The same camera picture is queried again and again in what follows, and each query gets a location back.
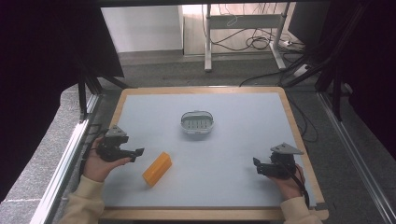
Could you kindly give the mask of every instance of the black curtain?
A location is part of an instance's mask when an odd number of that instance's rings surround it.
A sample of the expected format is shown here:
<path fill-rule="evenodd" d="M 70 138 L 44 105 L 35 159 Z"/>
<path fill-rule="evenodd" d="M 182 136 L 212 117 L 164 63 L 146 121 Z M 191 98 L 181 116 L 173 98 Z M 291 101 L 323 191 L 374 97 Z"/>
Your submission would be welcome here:
<path fill-rule="evenodd" d="M 342 73 L 343 81 L 353 90 L 349 102 L 356 113 L 396 159 L 396 2 L 369 2 L 337 61 L 337 72 Z M 347 18 L 358 3 L 332 1 L 322 38 Z"/>
<path fill-rule="evenodd" d="M 52 123 L 61 93 L 87 69 L 123 76 L 100 8 L 8 2 L 0 3 L 1 201 Z"/>

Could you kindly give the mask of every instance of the wrist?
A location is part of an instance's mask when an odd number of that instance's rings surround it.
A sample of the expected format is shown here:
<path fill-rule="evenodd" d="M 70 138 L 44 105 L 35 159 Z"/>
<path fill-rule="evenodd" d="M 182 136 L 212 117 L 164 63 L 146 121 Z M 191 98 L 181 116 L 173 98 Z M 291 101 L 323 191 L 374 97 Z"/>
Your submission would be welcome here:
<path fill-rule="evenodd" d="M 302 196 L 302 193 L 299 189 L 283 189 L 281 190 L 281 193 L 285 201 Z"/>
<path fill-rule="evenodd" d="M 90 180 L 93 180 L 95 182 L 99 182 L 99 183 L 103 183 L 105 182 L 105 177 L 101 176 L 101 175 L 96 175 L 96 174 L 90 174 L 89 172 L 84 172 L 83 175 L 87 178 L 89 178 Z"/>

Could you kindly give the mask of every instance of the wooden frame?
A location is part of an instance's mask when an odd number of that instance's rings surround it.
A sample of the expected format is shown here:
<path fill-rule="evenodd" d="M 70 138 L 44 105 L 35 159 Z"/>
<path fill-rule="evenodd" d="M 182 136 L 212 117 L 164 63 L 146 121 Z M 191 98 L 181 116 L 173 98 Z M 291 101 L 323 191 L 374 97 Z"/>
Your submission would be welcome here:
<path fill-rule="evenodd" d="M 292 114 L 288 98 L 279 87 L 172 87 L 172 88 L 141 88 L 124 90 L 120 96 L 110 126 L 120 119 L 123 104 L 128 95 L 142 94 L 195 94 L 195 93 L 253 93 L 277 92 L 285 109 L 297 148 L 304 152 L 302 161 L 305 177 L 309 179 L 317 204 L 325 203 L 316 179 L 312 164 L 307 156 L 304 142 Z M 310 210 L 320 219 L 327 219 L 329 211 Z M 280 207 L 268 209 L 105 209 L 101 218 L 133 219 L 133 220 L 279 220 L 284 219 Z"/>

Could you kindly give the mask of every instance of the white wall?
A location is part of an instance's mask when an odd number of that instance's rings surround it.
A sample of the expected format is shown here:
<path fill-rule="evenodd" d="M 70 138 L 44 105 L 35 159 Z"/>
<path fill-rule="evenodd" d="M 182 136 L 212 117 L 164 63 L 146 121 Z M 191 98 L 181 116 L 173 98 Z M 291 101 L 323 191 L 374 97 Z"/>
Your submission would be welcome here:
<path fill-rule="evenodd" d="M 183 49 L 181 6 L 102 8 L 117 52 Z"/>

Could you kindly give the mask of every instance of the orange sponge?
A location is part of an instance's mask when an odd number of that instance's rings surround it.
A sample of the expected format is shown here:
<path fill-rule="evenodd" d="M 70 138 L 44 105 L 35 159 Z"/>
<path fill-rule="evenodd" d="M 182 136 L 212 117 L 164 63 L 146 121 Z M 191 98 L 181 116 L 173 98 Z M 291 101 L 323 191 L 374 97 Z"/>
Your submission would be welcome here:
<path fill-rule="evenodd" d="M 153 187 L 158 180 L 165 174 L 165 172 L 171 167 L 172 161 L 170 156 L 163 152 L 161 155 L 155 160 L 154 163 L 150 165 L 150 167 L 142 174 L 143 178 L 146 182 Z"/>

